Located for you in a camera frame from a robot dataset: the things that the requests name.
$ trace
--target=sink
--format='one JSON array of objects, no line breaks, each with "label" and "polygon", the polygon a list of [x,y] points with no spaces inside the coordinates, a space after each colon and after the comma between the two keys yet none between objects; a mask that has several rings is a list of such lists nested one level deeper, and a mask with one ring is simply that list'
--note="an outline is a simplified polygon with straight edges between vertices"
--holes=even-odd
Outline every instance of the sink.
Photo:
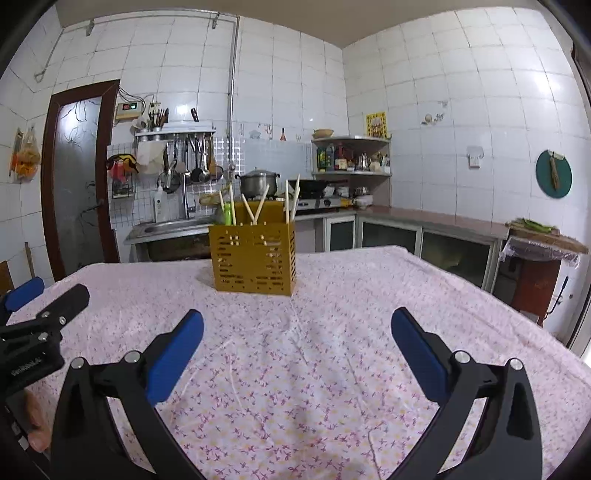
[{"label": "sink", "polygon": [[207,227],[213,223],[215,222],[212,215],[171,222],[142,223],[134,226],[125,239],[125,244],[132,245],[179,236],[207,234]]},{"label": "sink", "polygon": [[172,222],[151,223],[144,227],[145,233],[167,233],[177,230],[185,230],[196,226],[211,225],[213,216],[190,218],[189,220],[173,220]]}]

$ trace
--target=wooden door frame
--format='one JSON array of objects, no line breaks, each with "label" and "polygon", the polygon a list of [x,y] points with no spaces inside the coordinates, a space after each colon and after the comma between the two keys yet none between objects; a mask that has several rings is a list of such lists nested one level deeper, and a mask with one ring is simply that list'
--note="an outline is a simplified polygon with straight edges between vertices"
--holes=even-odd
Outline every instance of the wooden door frame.
[{"label": "wooden door frame", "polygon": [[99,222],[100,243],[105,261],[119,262],[117,243],[111,228],[109,217],[109,198],[107,192],[106,158],[107,146],[111,143],[113,114],[119,90],[119,80],[93,83],[81,87],[55,93],[51,96],[45,131],[41,163],[41,214],[47,244],[47,255],[54,279],[61,280],[66,276],[64,262],[61,258],[59,238],[57,235],[56,210],[53,203],[53,167],[56,142],[57,120],[61,108],[71,103],[101,97],[99,122],[96,131],[95,182],[97,203],[103,200],[102,206],[96,209]]}]

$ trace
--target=table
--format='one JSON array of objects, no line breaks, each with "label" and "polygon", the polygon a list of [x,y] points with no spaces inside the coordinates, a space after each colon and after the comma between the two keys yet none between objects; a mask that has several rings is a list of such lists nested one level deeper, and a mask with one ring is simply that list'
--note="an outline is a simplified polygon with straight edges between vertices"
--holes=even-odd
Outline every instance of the table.
[{"label": "table", "polygon": [[[540,417],[544,477],[587,425],[591,370],[461,278],[398,247],[298,255],[296,268],[289,298],[217,292],[210,261],[97,264],[48,288],[13,321],[83,283],[90,303],[63,329],[61,351],[66,365],[76,356],[92,364],[142,351],[189,308],[199,310],[202,344],[157,408],[210,480],[388,476],[437,408],[391,338],[399,306],[451,350],[492,364],[523,360]],[[63,368],[31,387],[50,422],[65,374]],[[479,402],[447,467],[469,444]],[[146,465],[121,405],[113,401],[112,408],[132,458]]]}]

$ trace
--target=ceiling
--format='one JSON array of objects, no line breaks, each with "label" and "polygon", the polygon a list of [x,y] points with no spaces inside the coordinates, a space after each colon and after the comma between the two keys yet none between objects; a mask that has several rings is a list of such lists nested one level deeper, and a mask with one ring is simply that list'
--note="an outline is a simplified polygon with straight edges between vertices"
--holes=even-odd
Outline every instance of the ceiling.
[{"label": "ceiling", "polygon": [[537,0],[58,0],[66,27],[91,18],[145,10],[198,8],[253,17],[338,47],[416,18],[470,7],[533,7]]}]

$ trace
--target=basket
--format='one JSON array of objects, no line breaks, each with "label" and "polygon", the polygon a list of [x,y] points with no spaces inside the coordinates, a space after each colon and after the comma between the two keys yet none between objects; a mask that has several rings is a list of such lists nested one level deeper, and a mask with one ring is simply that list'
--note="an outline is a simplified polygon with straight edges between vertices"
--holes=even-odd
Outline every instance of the basket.
[{"label": "basket", "polygon": [[[249,206],[256,212],[258,202]],[[236,226],[209,227],[216,290],[291,296],[296,283],[296,233],[294,222],[285,223],[283,202],[267,200],[257,225],[250,225],[242,202],[235,202],[235,209]]]}]

